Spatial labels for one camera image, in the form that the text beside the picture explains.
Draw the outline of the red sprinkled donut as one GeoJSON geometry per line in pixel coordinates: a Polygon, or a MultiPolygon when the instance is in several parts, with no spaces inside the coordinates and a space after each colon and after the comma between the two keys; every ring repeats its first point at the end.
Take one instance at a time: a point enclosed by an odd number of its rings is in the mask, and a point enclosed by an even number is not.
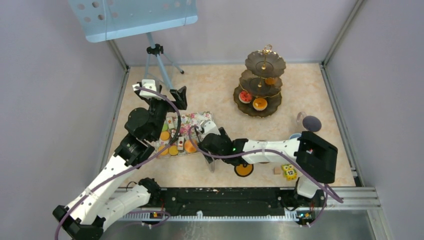
{"type": "Polygon", "coordinates": [[[253,97],[247,91],[242,90],[238,95],[238,99],[243,104],[249,104],[252,101],[253,97]]]}

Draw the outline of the orange fruit tart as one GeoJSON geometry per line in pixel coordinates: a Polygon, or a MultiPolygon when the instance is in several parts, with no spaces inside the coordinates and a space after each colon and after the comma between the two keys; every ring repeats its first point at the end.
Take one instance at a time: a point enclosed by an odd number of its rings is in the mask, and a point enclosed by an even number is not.
{"type": "Polygon", "coordinates": [[[252,101],[252,106],[256,111],[264,111],[268,107],[268,101],[265,98],[255,98],[252,101]]]}

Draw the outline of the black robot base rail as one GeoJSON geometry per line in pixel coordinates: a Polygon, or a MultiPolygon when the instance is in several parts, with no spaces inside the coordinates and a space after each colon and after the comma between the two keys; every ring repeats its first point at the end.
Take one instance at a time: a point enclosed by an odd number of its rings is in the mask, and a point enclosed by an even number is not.
{"type": "Polygon", "coordinates": [[[318,190],[312,198],[292,187],[188,187],[163,188],[142,210],[165,211],[173,217],[283,217],[296,210],[308,211],[324,205],[318,190]]]}

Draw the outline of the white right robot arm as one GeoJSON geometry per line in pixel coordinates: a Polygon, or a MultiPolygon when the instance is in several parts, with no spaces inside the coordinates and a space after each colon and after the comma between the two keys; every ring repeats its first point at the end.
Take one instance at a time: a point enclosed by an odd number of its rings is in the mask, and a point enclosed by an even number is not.
{"type": "Polygon", "coordinates": [[[317,190],[322,190],[334,200],[342,198],[329,184],[335,182],[338,148],[311,131],[301,132],[299,137],[282,141],[230,139],[224,128],[194,127],[198,137],[199,152],[211,164],[216,160],[232,165],[239,177],[249,176],[255,164],[277,163],[292,165],[300,176],[293,192],[293,200],[299,206],[307,206],[317,190]]]}

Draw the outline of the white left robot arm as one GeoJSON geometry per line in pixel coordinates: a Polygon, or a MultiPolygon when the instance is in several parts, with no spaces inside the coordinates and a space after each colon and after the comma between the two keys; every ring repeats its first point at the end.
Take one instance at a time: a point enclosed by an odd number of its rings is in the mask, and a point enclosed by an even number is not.
{"type": "Polygon", "coordinates": [[[133,90],[148,108],[138,107],[130,112],[124,125],[127,135],[107,165],[78,197],[53,210],[59,222],[56,230],[64,230],[73,240],[98,240],[131,210],[144,205],[154,207],[160,202],[161,187],[152,178],[141,179],[118,198],[110,197],[124,180],[158,156],[150,143],[159,140],[168,113],[179,115],[187,109],[187,87],[171,89],[174,100],[161,93],[161,86],[150,89],[135,84],[133,90]]]}

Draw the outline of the brown croissant pastry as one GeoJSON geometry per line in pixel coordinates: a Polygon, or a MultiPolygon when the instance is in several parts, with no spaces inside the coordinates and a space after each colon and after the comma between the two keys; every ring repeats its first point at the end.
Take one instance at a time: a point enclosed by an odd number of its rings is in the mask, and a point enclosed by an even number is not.
{"type": "Polygon", "coordinates": [[[273,85],[275,85],[275,84],[276,84],[276,82],[277,82],[277,78],[275,78],[275,77],[268,77],[268,78],[266,78],[266,79],[264,80],[264,82],[265,82],[267,85],[269,85],[269,86],[273,86],[273,85]]]}

